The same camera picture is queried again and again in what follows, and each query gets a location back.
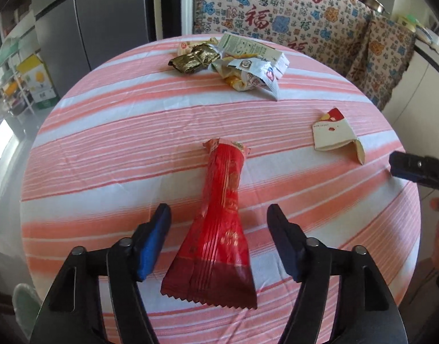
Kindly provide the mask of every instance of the tablecloth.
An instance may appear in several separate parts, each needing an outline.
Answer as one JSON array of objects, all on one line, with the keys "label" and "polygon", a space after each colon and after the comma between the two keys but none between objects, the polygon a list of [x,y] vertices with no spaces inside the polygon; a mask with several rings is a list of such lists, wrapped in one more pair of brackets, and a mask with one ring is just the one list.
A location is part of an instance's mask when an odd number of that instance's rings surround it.
[{"label": "tablecloth", "polygon": [[[299,288],[266,225],[268,205],[278,203],[327,246],[366,246],[401,301],[418,252],[420,202],[415,184],[390,175],[388,155],[402,146],[377,108],[333,70],[274,44],[290,62],[278,102],[264,89],[238,93],[210,70],[183,75],[167,65],[181,40],[150,43],[101,65],[42,125],[21,194],[23,245],[41,297],[74,246],[109,247],[166,202],[172,227],[154,273],[139,284],[159,341],[276,343]],[[333,107],[359,136],[365,165],[353,146],[314,150],[311,126]],[[202,306],[159,292],[200,204],[207,164],[202,143],[217,136],[251,148],[239,214],[257,310]],[[331,278],[319,342],[329,338],[337,287]],[[100,290],[109,340],[118,343],[105,278]]]}]

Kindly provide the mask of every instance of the red wrapper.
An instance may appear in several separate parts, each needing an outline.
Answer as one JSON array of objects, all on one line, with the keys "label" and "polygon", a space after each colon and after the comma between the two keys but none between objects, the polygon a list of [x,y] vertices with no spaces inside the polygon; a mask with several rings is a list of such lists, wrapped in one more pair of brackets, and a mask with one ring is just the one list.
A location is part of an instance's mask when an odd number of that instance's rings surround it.
[{"label": "red wrapper", "polygon": [[237,193],[249,149],[222,138],[204,145],[210,156],[202,207],[162,280],[161,293],[202,304],[256,309]]}]

